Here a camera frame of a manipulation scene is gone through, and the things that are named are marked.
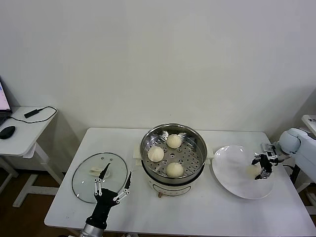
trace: white plate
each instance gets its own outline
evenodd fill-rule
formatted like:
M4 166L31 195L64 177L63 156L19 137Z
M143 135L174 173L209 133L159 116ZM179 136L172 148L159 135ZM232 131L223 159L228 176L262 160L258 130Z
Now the white plate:
M212 160L218 181L232 194L245 199L260 199L269 195L274 186L274 174L268 179L255 180L251 162L253 153L242 146L226 146L219 149Z

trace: computer mouse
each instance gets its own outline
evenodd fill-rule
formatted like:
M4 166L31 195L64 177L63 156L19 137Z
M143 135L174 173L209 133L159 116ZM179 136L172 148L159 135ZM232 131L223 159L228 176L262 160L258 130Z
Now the computer mouse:
M13 135L15 131L15 126L9 126L5 127L1 132L0 132L0 139L7 139Z

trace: perforated steamer tray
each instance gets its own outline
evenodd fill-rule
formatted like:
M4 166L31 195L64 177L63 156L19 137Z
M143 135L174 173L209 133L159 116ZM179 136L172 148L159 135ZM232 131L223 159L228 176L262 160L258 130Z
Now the perforated steamer tray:
M177 149L167 145L167 137L171 134L177 134L182 139L182 144ZM152 146L163 149L162 161L149 160L148 151ZM202 137L193 129L176 123L163 124L150 130L141 142L140 152L144 168L156 179L167 184L181 184L193 179L203 168L207 155L206 144ZM183 165L182 177L170 178L166 175L166 167L172 162Z

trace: glass lid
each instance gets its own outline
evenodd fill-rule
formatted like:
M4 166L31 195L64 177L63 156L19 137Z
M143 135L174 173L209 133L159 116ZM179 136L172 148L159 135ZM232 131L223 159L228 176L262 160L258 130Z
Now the glass lid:
M96 203L94 198L94 179L110 163L101 187L119 192L127 179L125 161L113 153L98 153L82 162L73 175L73 191L80 200Z

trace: robotic arm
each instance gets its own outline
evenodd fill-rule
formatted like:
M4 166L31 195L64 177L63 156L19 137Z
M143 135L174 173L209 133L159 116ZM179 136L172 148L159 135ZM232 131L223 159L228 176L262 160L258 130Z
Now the robotic arm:
M97 200L97 204L92 215L85 221L85 226L79 237L102 237L103 231L107 227L106 221L108 219L110 209L113 206L120 204L120 201L130 194L128 189L130 187L131 172L124 186L124 191L120 195L111 190L101 188L101 183L103 182L109 165L110 163L108 163L105 169L100 173L99 178L94 180L94 197Z
M316 182L316 140L302 130L291 128L282 133L277 147L293 156L301 170Z
M272 173L272 163L277 165L289 157L314 182L316 182L316 140L309 137L306 132L291 128L280 136L280 140L271 144L261 144L263 153L256 154L251 164L260 162L262 168L255 179L267 179Z

